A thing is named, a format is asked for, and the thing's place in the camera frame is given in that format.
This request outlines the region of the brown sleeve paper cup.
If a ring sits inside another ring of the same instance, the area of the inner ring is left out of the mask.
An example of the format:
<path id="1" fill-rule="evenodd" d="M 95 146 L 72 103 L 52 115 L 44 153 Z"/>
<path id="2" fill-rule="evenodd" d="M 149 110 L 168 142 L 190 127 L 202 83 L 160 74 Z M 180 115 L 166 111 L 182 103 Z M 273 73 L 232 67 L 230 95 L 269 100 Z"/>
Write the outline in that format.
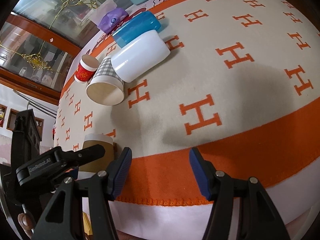
<path id="1" fill-rule="evenodd" d="M 83 142 L 83 149 L 92 147 L 90 150 L 90 162 L 79 167 L 81 172 L 96 173 L 105 170 L 114 160 L 113 139 L 104 134 L 87 134 Z"/>

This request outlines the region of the grey checkered paper cup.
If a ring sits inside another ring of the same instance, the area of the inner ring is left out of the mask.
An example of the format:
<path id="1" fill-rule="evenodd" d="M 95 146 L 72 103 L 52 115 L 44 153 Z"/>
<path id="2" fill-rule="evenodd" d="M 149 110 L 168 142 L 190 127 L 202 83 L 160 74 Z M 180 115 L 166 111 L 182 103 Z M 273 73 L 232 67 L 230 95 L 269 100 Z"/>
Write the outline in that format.
<path id="1" fill-rule="evenodd" d="M 93 102 L 104 106 L 118 105 L 124 100 L 124 81 L 116 74 L 110 56 L 101 62 L 86 87 L 86 94 Z"/>

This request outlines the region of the red paper cup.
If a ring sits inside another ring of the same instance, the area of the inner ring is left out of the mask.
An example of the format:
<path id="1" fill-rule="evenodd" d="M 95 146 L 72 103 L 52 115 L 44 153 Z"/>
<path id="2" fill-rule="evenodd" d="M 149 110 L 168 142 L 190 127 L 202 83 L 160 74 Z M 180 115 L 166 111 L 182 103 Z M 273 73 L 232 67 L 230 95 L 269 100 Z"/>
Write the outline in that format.
<path id="1" fill-rule="evenodd" d="M 79 83 L 86 83 L 95 74 L 99 67 L 99 61 L 91 55 L 82 55 L 80 63 L 75 71 L 74 78 Z"/>

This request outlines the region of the white plastic cup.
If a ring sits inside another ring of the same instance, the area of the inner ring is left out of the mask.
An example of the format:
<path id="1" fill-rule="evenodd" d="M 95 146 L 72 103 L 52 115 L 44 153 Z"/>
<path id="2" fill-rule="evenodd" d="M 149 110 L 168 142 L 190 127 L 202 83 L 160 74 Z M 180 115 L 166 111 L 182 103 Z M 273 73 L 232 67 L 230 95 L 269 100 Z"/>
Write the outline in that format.
<path id="1" fill-rule="evenodd" d="M 111 57 L 116 74 L 127 83 L 165 60 L 170 50 L 157 31 L 147 31 Z"/>

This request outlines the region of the blue plastic cup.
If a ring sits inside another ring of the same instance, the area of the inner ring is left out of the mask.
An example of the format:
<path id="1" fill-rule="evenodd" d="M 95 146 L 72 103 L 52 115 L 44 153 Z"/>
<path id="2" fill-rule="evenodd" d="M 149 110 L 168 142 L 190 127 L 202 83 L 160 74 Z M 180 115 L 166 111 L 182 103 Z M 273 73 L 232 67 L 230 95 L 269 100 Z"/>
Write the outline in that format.
<path id="1" fill-rule="evenodd" d="M 150 11 L 144 11 L 125 22 L 112 37 L 120 48 L 123 48 L 138 36 L 147 31 L 159 31 L 161 24 Z"/>

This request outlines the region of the wooden glass sliding door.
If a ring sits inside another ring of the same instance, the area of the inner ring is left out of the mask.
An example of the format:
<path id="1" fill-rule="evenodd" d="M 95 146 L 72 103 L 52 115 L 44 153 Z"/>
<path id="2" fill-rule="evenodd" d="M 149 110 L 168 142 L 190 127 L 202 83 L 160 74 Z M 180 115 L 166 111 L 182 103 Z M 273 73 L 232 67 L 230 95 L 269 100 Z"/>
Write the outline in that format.
<path id="1" fill-rule="evenodd" d="M 89 16 L 105 1 L 1 0 L 1 84 L 57 105 L 74 58 L 98 32 Z"/>

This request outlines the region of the purple tissue pack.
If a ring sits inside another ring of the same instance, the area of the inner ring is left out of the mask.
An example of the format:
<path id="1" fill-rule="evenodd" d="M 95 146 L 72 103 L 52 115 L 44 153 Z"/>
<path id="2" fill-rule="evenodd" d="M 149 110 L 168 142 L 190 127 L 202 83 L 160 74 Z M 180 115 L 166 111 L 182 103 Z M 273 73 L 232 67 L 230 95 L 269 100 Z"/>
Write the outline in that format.
<path id="1" fill-rule="evenodd" d="M 93 9 L 89 19 L 99 30 L 109 34 L 127 16 L 125 9 L 117 7 L 113 0 L 106 0 L 97 9 Z"/>

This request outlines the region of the wooden picture frame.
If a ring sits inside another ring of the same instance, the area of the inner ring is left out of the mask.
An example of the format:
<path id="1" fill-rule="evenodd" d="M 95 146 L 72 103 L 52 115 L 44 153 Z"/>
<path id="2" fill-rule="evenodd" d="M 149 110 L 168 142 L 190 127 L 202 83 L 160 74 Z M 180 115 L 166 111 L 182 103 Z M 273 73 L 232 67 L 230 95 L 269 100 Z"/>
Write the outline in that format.
<path id="1" fill-rule="evenodd" d="M 7 121 L 7 130 L 13 131 L 16 127 L 16 124 L 18 124 L 18 128 L 21 128 L 23 124 L 25 123 L 25 120 L 23 120 L 23 117 L 18 116 L 19 111 L 15 109 L 10 109 L 9 111 L 9 117 Z M 43 135 L 43 125 L 44 120 L 41 118 L 35 117 L 35 124 L 38 129 L 40 137 Z"/>

